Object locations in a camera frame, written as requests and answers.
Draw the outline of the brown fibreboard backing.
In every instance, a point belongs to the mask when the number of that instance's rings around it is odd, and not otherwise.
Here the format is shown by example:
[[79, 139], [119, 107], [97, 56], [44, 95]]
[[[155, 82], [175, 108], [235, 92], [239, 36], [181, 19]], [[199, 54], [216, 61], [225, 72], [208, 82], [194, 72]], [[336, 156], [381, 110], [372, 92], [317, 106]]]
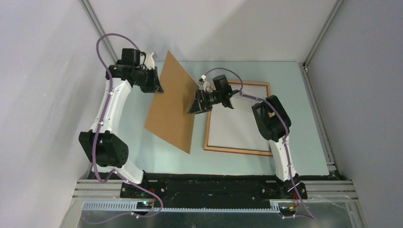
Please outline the brown fibreboard backing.
[[188, 114], [199, 86], [168, 51], [159, 78], [163, 94], [155, 94], [144, 128], [189, 154], [194, 115]]

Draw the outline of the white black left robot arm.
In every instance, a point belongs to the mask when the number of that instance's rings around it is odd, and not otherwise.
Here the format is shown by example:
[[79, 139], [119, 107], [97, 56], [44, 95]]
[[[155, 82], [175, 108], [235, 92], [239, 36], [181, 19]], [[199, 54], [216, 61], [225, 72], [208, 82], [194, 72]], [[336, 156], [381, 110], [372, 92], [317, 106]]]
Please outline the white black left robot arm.
[[143, 93], [162, 94], [155, 66], [155, 53], [124, 48], [119, 60], [106, 69], [106, 87], [94, 123], [79, 134], [79, 142], [93, 165], [94, 172], [104, 167], [127, 183], [139, 198], [148, 196], [150, 184], [143, 179], [144, 171], [129, 161], [128, 145], [119, 138], [118, 127], [126, 99], [133, 87]]

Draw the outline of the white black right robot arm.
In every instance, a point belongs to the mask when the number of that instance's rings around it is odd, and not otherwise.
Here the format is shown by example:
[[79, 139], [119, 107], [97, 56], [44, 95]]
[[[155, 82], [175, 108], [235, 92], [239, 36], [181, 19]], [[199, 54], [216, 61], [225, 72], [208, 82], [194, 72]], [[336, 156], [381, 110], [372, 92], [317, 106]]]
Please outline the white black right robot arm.
[[213, 78], [214, 88], [210, 88], [206, 75], [202, 75], [198, 83], [202, 89], [195, 91], [193, 104], [187, 113], [210, 112], [217, 104], [252, 113], [260, 135], [268, 141], [273, 154], [275, 175], [280, 182], [276, 186], [277, 194], [284, 199], [290, 198], [296, 191], [295, 187], [300, 184], [300, 178], [289, 147], [291, 120], [278, 97], [271, 95], [259, 98], [244, 93], [242, 89], [234, 90], [225, 75]]

